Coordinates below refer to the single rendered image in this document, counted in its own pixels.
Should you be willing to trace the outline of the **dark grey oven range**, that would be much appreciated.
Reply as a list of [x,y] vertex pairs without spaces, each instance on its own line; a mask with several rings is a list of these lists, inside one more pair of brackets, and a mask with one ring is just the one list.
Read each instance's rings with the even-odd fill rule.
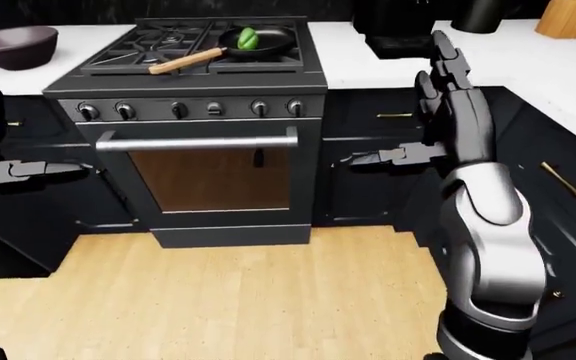
[[[213,35],[216,44],[206,50],[216,47],[219,36],[233,25],[287,26],[296,33],[303,71],[211,74],[208,60],[158,75],[81,72],[86,62],[118,38],[44,89],[45,97],[58,102],[96,152],[129,209],[162,247],[307,243],[328,89],[307,20],[150,18],[137,20],[135,27],[143,20],[213,21],[220,32]],[[258,99],[269,106],[264,118],[250,109]],[[301,117],[288,113],[287,104],[292,99],[304,103]],[[207,113],[207,104],[212,101],[222,105],[221,116]],[[121,119],[115,110],[120,102],[134,108],[134,119]],[[186,118],[175,118],[171,112],[174,102],[186,105]],[[77,110],[82,103],[96,107],[99,117],[86,122]],[[288,127],[297,128],[297,147],[132,152],[95,149],[96,141],[106,131],[115,131],[115,139],[149,140],[281,136]]]

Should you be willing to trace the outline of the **wooden knife block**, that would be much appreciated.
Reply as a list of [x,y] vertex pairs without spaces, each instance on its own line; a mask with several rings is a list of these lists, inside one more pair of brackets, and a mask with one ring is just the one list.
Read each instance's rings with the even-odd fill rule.
[[550,0],[535,32],[549,38],[576,39],[576,0]]

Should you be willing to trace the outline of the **dark corner cabinet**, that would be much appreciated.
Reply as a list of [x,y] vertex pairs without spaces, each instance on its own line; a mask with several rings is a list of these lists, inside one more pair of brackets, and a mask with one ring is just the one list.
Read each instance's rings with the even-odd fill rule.
[[[548,290],[531,347],[539,360],[576,360],[576,197],[540,167],[546,161],[576,186],[576,137],[503,87],[482,90],[496,126],[498,158],[532,208],[534,239]],[[440,178],[427,165],[350,167],[355,153],[393,149],[421,139],[412,89],[334,90],[326,98],[314,224],[389,225],[411,232],[448,266],[448,239],[438,224]],[[413,113],[379,119],[378,113]],[[554,290],[563,292],[554,298]]]

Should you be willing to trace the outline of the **black coffee machine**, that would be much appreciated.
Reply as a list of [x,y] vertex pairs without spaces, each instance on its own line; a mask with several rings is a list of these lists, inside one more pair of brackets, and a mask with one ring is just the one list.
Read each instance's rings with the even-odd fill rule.
[[432,0],[353,0],[354,29],[378,59],[427,59],[434,23]]

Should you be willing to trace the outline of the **green bell pepper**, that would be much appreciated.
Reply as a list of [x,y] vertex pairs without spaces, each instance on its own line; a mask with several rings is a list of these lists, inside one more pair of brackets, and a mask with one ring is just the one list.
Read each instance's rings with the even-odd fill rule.
[[237,38],[237,48],[239,50],[256,50],[259,44],[259,35],[252,27],[241,30]]

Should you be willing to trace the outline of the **dark brown bowl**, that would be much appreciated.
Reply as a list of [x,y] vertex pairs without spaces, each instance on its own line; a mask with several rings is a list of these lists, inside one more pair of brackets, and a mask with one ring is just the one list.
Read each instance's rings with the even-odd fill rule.
[[51,61],[59,32],[49,26],[0,29],[0,68],[23,71]]

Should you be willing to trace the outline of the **dark cabinet beside bowl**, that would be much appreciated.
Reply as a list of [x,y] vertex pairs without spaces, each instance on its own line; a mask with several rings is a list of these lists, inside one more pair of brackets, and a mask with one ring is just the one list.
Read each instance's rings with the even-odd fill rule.
[[[45,278],[55,272],[78,236],[138,233],[144,229],[75,125],[41,96],[4,98],[8,126],[0,151],[8,160],[80,164],[86,177],[25,193],[0,193],[0,279]],[[89,224],[135,222],[133,228],[87,229]]]

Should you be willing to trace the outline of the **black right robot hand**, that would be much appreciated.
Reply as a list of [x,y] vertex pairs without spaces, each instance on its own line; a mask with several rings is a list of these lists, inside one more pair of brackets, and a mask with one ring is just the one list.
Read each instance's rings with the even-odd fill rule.
[[424,127],[422,140],[355,153],[346,159],[350,167],[429,164],[444,178],[458,167],[497,160],[492,115],[483,92],[468,79],[471,68],[462,51],[436,30],[429,59],[431,71],[419,71],[414,85],[416,115]]

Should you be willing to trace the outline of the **black cylindrical canister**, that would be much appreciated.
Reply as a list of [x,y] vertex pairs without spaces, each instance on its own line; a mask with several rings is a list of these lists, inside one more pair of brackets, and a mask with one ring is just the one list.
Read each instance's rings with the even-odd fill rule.
[[457,0],[451,27],[461,32],[491,34],[504,17],[505,0]]

